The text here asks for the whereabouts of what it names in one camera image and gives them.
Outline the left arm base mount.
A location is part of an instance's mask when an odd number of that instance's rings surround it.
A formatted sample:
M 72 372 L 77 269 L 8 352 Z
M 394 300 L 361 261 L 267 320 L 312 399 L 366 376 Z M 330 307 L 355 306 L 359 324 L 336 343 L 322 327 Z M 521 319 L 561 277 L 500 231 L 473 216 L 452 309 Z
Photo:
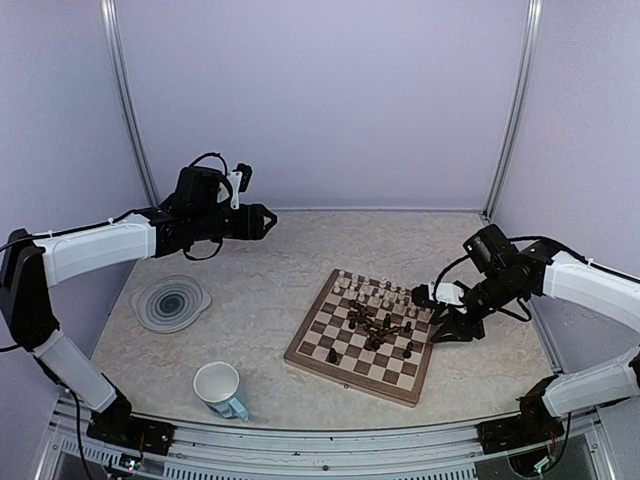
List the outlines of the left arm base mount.
M 87 428 L 89 438 L 143 454 L 167 456 L 175 427 L 167 422 L 132 415 L 109 417 L 106 413 L 91 413 Z

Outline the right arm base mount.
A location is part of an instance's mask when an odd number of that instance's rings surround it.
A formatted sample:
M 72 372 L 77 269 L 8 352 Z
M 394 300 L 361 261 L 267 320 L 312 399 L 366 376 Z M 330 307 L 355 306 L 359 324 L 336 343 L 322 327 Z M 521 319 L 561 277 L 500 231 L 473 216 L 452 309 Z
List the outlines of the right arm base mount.
M 561 437 L 565 430 L 559 419 L 525 409 L 517 415 L 481 422 L 477 432 L 483 453 L 493 454 Z

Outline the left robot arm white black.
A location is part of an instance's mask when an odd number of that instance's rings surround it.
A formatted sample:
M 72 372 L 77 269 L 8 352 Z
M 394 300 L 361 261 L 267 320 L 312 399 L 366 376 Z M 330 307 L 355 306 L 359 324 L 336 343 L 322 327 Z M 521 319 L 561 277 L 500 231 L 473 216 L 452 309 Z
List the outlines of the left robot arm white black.
M 243 204 L 252 169 L 222 172 L 187 166 L 159 206 L 61 232 L 13 231 L 2 246 L 1 315 L 16 345 L 90 408 L 94 424 L 121 445 L 133 443 L 140 424 L 131 404 L 62 332 L 51 288 L 130 261 L 190 254 L 200 241 L 263 239 L 277 217 L 262 204 Z

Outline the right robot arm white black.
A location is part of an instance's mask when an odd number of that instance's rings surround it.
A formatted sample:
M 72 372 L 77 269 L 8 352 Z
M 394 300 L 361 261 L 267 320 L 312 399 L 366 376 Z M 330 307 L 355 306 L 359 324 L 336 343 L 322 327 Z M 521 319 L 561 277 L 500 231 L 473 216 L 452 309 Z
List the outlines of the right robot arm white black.
M 471 342 L 485 335 L 486 318 L 532 298 L 557 302 L 631 339 L 609 358 L 538 381 L 518 400 L 516 414 L 478 426 L 485 451 L 501 451 L 561 436 L 571 414 L 597 410 L 606 432 L 625 438 L 622 421 L 639 411 L 639 279 L 606 267 L 544 235 L 509 236 L 496 224 L 472 234 L 464 254 L 412 292 L 434 310 L 435 343 Z

